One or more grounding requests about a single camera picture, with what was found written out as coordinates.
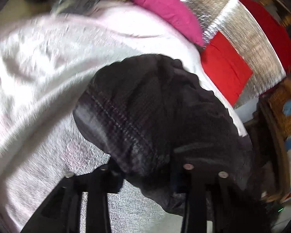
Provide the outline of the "black garment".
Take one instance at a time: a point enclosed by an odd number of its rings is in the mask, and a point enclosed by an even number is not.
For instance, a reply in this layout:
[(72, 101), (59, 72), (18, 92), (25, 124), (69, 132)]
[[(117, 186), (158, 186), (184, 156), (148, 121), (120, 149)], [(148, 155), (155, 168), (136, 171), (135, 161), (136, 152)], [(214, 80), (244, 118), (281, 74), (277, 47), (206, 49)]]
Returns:
[(171, 165), (177, 148), (191, 152), (201, 170), (219, 164), (242, 190), (249, 187), (249, 137), (238, 133), (225, 106), (178, 59), (146, 54), (101, 68), (73, 118), (81, 135), (168, 213), (184, 213)]

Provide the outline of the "wicker wooden shelf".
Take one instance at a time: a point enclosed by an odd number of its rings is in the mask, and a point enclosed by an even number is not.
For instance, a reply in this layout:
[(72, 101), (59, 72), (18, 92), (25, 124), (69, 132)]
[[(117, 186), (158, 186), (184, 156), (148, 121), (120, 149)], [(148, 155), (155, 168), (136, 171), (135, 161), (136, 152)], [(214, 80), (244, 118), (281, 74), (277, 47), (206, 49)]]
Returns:
[(291, 170), (284, 142), (291, 137), (291, 116), (283, 113), (291, 100), (291, 79), (284, 79), (258, 99), (253, 118), (244, 123), (254, 151), (254, 190), (261, 200), (283, 202), (290, 195)]

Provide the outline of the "red cushion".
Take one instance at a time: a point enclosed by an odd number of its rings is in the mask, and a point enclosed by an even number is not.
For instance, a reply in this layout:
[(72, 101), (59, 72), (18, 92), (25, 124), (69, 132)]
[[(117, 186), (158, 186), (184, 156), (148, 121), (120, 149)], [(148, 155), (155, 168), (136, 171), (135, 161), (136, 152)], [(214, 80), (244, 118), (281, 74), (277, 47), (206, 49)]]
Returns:
[(253, 71), (220, 32), (201, 52), (205, 73), (233, 106), (239, 99)]

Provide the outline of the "white bed blanket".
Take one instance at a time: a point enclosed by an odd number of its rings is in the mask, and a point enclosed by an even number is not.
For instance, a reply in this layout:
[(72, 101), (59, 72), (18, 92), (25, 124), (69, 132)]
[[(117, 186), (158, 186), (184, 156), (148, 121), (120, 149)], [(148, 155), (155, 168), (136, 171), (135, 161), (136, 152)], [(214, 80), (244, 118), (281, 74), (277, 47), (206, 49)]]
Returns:
[(72, 111), (96, 71), (141, 54), (179, 59), (247, 134), (195, 46), (141, 7), (106, 2), (92, 17), (13, 23), (0, 29), (0, 232), (20, 232), (65, 174), (87, 174), (108, 161), (81, 136)]

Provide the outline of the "red fabric hanging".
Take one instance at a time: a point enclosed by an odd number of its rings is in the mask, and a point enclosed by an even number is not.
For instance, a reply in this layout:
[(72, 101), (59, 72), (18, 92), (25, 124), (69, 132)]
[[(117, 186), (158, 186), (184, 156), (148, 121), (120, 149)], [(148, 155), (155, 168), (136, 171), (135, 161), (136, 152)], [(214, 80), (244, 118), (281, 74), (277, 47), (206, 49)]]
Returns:
[(253, 15), (273, 46), (286, 72), (291, 67), (291, 39), (286, 29), (259, 3), (253, 0), (239, 0)]

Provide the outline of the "silver foil insulation sheet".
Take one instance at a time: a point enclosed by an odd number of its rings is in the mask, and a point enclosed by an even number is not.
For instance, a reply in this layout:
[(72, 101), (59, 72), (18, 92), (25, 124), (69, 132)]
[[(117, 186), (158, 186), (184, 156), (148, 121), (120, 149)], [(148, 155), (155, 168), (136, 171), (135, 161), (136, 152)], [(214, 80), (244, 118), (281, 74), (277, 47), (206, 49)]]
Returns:
[(238, 108), (282, 81), (286, 72), (269, 39), (239, 0), (181, 0), (199, 20), (209, 43), (222, 33), (251, 68), (253, 74), (234, 104)]

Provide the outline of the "pink pillow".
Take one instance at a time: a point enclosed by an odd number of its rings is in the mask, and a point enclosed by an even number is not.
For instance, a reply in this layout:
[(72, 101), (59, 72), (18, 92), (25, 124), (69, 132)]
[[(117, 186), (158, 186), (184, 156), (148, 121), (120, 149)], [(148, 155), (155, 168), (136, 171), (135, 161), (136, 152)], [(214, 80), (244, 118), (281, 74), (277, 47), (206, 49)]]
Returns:
[(197, 17), (180, 0), (132, 0), (172, 25), (190, 42), (204, 45), (202, 28)]

